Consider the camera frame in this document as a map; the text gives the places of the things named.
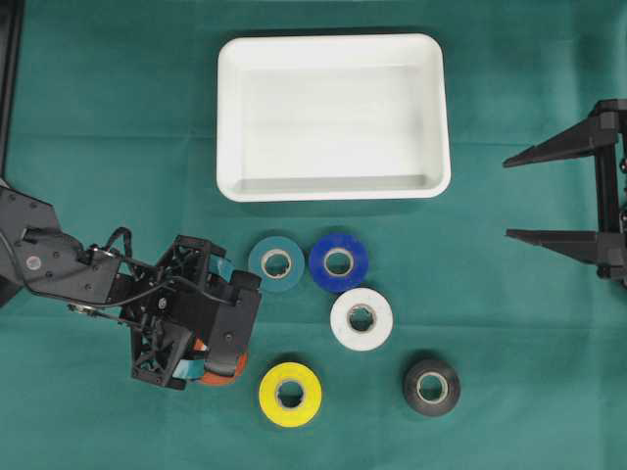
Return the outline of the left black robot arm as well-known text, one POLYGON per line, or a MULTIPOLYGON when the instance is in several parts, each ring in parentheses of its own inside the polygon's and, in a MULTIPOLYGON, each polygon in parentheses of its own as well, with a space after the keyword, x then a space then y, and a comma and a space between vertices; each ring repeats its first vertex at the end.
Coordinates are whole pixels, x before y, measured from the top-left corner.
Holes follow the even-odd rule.
POLYGON ((177 236, 154 264, 132 254, 132 233, 115 230, 101 245, 65 233, 54 208, 1 189, 1 302, 20 290, 108 317, 130 333, 131 376, 182 390, 190 382, 224 385, 241 375, 259 306, 259 277, 225 273, 225 251, 177 236))

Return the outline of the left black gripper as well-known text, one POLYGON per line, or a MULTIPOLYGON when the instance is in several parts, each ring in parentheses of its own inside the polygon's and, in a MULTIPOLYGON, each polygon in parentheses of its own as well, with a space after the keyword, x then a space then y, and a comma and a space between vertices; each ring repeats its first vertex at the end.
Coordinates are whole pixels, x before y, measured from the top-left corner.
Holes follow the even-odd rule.
POLYGON ((128 270, 114 275, 106 302, 121 305, 120 320, 129 326, 131 377, 178 391, 199 381, 209 349, 201 339, 190 344, 192 332, 175 322, 171 311, 180 292, 202 292, 207 277, 211 297, 233 297, 233 264, 225 250, 179 235, 156 264, 142 264, 132 256, 129 234, 112 235, 105 250, 121 257, 128 270))

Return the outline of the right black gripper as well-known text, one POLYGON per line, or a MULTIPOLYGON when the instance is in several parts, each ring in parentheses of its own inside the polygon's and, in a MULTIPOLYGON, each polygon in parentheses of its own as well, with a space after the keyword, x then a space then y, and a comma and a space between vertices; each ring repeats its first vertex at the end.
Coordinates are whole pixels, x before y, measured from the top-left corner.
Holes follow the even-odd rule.
POLYGON ((506 236, 580 262, 626 286, 626 206, 619 203, 617 171, 626 173, 626 100, 596 103, 588 118, 547 141, 508 158, 503 167, 594 156, 599 230, 507 229, 506 236))

